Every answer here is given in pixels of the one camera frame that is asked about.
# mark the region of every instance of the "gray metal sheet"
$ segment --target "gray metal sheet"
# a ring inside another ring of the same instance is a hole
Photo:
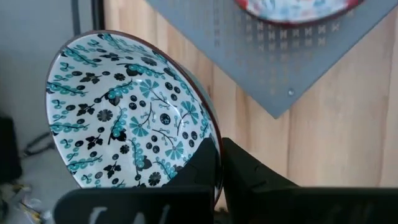
[[[365,0],[334,21],[282,29],[233,0],[147,2],[275,118],[398,4]]]

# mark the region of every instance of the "floral pattern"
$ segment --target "floral pattern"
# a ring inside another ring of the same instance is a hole
[[[360,0],[235,0],[243,9],[274,22],[303,23],[332,16]]]
[[[60,56],[45,90],[48,121],[82,187],[163,186],[217,136],[199,93],[157,49],[98,31]]]

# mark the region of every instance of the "red bowl rim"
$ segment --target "red bowl rim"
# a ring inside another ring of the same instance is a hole
[[[246,13],[248,13],[250,16],[254,17],[255,19],[265,22],[267,24],[270,25],[274,25],[274,26],[282,26],[282,27],[298,27],[298,26],[310,26],[310,25],[314,25],[317,24],[319,22],[325,22],[327,20],[330,19],[335,19],[347,12],[349,12],[350,10],[356,8],[357,6],[359,6],[362,2],[364,2],[364,0],[348,0],[348,5],[346,8],[336,11],[333,14],[330,14],[329,16],[325,16],[325,17],[320,17],[319,19],[315,19],[315,20],[311,20],[311,21],[305,21],[305,22],[292,22],[292,21],[273,21],[270,19],[267,19],[265,17],[260,17],[257,15],[254,15],[251,11],[248,11],[246,9],[246,4],[247,4],[248,0],[235,0],[236,4],[242,9],[244,10]]]

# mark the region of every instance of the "wood grain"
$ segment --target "wood grain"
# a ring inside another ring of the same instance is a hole
[[[107,29],[187,67],[211,96],[222,135],[276,172],[300,185],[398,186],[396,11],[274,119],[144,0],[104,4]]]

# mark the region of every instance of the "gray wall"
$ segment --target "gray wall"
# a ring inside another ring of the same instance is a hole
[[[79,1],[81,28],[90,29],[91,1]],[[49,131],[45,79],[57,50],[73,37],[67,0],[0,0],[0,112],[14,119],[19,148]]]

